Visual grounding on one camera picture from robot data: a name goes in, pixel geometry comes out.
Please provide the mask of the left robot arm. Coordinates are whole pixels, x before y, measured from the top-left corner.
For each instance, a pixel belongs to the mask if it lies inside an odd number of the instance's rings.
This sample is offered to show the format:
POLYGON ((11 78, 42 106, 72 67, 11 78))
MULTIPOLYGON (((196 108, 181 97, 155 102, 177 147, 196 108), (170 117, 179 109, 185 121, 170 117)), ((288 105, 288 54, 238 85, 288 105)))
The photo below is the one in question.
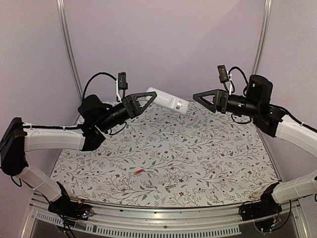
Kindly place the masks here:
POLYGON ((45 149, 94 151, 105 141, 104 134, 141 115, 156 97, 156 92, 131 94, 112 106, 90 95, 78 108, 84 122, 77 126, 34 125, 15 117, 0 141, 0 167, 6 175, 21 179, 54 202, 61 214, 70 215, 73 203, 61 186, 28 163, 25 153, 45 149))

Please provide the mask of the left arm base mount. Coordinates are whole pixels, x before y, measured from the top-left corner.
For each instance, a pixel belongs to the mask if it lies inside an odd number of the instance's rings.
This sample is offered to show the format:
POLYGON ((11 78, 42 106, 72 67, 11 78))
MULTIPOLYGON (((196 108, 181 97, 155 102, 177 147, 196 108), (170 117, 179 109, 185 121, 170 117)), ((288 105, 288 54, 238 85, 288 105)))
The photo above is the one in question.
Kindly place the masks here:
POLYGON ((92 206, 85 203, 84 199, 72 201, 69 197, 62 196, 50 202, 48 211, 73 220, 87 220, 94 215, 92 206))

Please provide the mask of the white remote control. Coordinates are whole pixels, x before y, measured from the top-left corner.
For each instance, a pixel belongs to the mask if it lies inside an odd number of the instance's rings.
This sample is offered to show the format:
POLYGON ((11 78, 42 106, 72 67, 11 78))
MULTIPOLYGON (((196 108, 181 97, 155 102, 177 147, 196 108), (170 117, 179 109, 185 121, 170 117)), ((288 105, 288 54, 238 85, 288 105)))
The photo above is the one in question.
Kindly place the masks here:
POLYGON ((148 88, 147 92, 155 92, 157 95, 152 103, 183 115, 187 114, 190 105, 188 101, 153 87, 148 88))

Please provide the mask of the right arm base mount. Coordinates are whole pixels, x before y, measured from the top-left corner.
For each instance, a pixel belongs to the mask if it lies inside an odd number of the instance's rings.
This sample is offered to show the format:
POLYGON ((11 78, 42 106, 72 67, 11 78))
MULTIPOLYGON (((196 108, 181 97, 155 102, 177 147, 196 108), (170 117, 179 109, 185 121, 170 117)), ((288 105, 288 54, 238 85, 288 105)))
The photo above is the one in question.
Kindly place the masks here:
POLYGON ((271 197, 261 198, 258 202, 245 202, 239 207, 239 214, 243 221, 271 216, 282 211, 281 205, 271 197))

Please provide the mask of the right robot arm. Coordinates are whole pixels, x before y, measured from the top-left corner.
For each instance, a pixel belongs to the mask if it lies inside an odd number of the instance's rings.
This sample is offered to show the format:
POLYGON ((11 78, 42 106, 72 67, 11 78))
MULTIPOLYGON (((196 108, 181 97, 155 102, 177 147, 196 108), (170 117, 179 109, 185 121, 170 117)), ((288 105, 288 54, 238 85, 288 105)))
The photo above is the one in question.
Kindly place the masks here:
MULTIPOLYGON (((290 142, 316 156, 316 129, 300 122, 285 108, 272 105, 270 103, 272 89, 273 84, 269 80, 253 74, 249 78, 245 96, 216 89, 194 94, 193 99, 213 113, 248 116, 263 133, 290 142)), ((275 209, 275 204, 304 198, 316 192, 316 171, 288 182, 277 182, 270 185, 261 195, 261 202, 257 204, 256 212, 260 216, 267 216, 275 209)))

